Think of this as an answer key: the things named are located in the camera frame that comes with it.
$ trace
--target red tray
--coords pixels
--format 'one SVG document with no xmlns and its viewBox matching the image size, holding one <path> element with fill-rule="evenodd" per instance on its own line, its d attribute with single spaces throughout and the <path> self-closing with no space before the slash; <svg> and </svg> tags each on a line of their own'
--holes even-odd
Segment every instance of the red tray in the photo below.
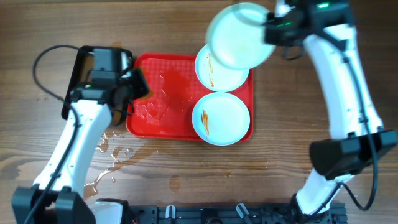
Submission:
<svg viewBox="0 0 398 224">
<path fill-rule="evenodd" d="M 195 73 L 196 55 L 143 54 L 134 67 L 144 69 L 151 98 L 134 101 L 134 115 L 128 116 L 127 130 L 140 138 L 202 141 L 192 126 L 192 110 L 197 101 L 212 93 L 204 87 Z M 248 107 L 251 124 L 239 141 L 253 134 L 254 83 L 253 70 L 238 89 L 230 92 Z"/>
</svg>

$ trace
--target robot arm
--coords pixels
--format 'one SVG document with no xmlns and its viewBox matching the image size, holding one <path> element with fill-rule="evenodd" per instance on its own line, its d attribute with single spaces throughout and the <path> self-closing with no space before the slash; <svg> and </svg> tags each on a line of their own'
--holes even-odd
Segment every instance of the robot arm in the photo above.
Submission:
<svg viewBox="0 0 398 224">
<path fill-rule="evenodd" d="M 310 146 L 314 169 L 292 200 L 299 213 L 309 217 L 316 215 L 315 212 L 329 210 L 331 200 L 340 190 L 336 186 L 347 183 L 370 165 L 372 157 L 366 135 L 370 134 L 377 141 L 376 151 L 381 157 L 396 145 L 396 134 L 395 131 L 382 131 L 382 121 L 372 104 L 347 1 L 278 1 L 275 14 L 268 15 L 266 28 L 265 41 L 268 44 L 286 49 L 298 45 L 308 52 L 317 70 L 328 109 L 331 139 L 314 142 Z M 361 112 L 361 100 L 365 113 Z M 367 119 L 370 133 L 363 119 Z"/>
<path fill-rule="evenodd" d="M 55 48 L 58 47 L 49 48 L 43 54 Z M 18 223 L 50 223 L 53 217 L 58 223 L 112 223 L 125 215 L 125 208 L 119 203 L 97 202 L 88 208 L 82 199 L 84 182 L 95 147 L 111 124 L 113 112 L 120 105 L 148 95 L 150 90 L 141 70 L 129 69 L 128 57 L 132 57 L 129 51 L 88 46 L 81 49 L 73 73 L 76 70 L 80 75 L 87 52 L 94 56 L 94 68 L 87 74 L 91 80 L 86 77 L 85 81 L 72 84 L 65 100 L 79 116 L 77 138 L 71 140 L 76 118 L 74 113 L 69 113 L 61 138 L 42 173 L 30 189 L 19 187 L 14 193 L 12 207 Z M 85 52 L 84 57 L 79 57 L 81 52 Z M 46 210 L 53 202 L 55 209 Z"/>
</svg>

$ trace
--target sauce stain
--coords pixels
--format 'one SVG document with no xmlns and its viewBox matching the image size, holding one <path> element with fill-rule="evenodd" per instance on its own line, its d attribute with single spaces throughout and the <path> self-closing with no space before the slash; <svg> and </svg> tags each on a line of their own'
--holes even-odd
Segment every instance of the sauce stain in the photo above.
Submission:
<svg viewBox="0 0 398 224">
<path fill-rule="evenodd" d="M 180 192 L 181 183 L 179 175 L 173 175 L 170 178 L 169 187 L 173 194 L 178 194 Z"/>
<path fill-rule="evenodd" d="M 209 79 L 210 79 L 210 85 L 211 85 L 211 87 L 214 87 L 213 79 L 211 78 L 210 74 L 209 74 Z"/>
<path fill-rule="evenodd" d="M 206 130 L 206 137 L 209 136 L 209 117 L 207 115 L 206 109 L 203 110 L 201 114 L 201 123 L 204 125 Z"/>
<path fill-rule="evenodd" d="M 206 58 L 209 60 L 210 72 L 211 72 L 211 74 L 213 74 L 213 66 L 211 65 L 211 55 L 207 54 Z"/>
<path fill-rule="evenodd" d="M 208 59 L 208 61 L 209 61 L 209 68 L 210 68 L 210 73 L 211 74 L 213 74 L 213 66 L 211 65 L 211 55 L 210 54 L 207 54 L 207 57 L 206 57 L 207 59 Z M 211 85 L 211 87 L 214 87 L 214 83 L 213 83 L 213 79 L 211 78 L 211 75 L 209 74 L 209 79 L 210 79 L 210 85 Z"/>
</svg>

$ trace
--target white plate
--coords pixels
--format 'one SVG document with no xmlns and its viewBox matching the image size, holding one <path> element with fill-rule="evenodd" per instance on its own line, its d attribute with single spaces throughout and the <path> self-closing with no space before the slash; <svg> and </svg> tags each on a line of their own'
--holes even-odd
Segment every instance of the white plate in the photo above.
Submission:
<svg viewBox="0 0 398 224">
<path fill-rule="evenodd" d="M 208 133 L 202 123 L 208 115 Z M 196 103 L 192 112 L 193 128 L 203 140 L 217 146 L 238 142 L 249 130 L 250 114 L 246 105 L 229 93 L 210 93 Z"/>
<path fill-rule="evenodd" d="M 275 46 L 264 43 L 268 10 L 254 3 L 239 3 L 219 12 L 211 21 L 206 43 L 214 58 L 227 68 L 244 70 L 260 65 Z"/>
<path fill-rule="evenodd" d="M 244 81 L 246 81 L 249 75 L 248 69 L 232 70 L 220 65 L 210 54 L 207 45 L 202 47 L 197 55 L 195 60 L 195 72 L 199 81 L 206 88 L 222 92 L 237 89 L 244 83 Z"/>
</svg>

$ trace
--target wooden table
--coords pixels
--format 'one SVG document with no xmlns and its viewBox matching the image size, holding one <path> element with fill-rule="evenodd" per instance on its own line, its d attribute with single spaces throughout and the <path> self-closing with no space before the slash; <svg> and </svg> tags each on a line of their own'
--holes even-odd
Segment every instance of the wooden table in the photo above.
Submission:
<svg viewBox="0 0 398 224">
<path fill-rule="evenodd" d="M 46 165 L 65 124 L 62 105 L 33 83 L 31 66 L 57 44 L 111 45 L 144 52 L 196 54 L 211 19 L 231 1 L 5 4 L 0 6 L 0 223 L 14 223 L 10 199 Z M 269 9 L 274 1 L 261 1 Z M 369 89 L 385 127 L 398 129 L 396 1 L 352 1 Z M 255 71 L 255 131 L 244 144 L 138 139 L 108 128 L 91 162 L 86 202 L 123 198 L 131 205 L 288 202 L 312 165 L 308 145 L 328 138 L 328 116 L 308 56 L 281 59 L 278 48 Z M 40 62 L 45 86 L 64 95 L 76 52 L 55 50 Z M 117 171 L 104 173 L 116 162 Z M 359 211 L 342 190 L 350 223 L 397 223 L 398 151 L 380 160 L 379 190 Z M 349 183 L 364 203 L 371 168 Z"/>
</svg>

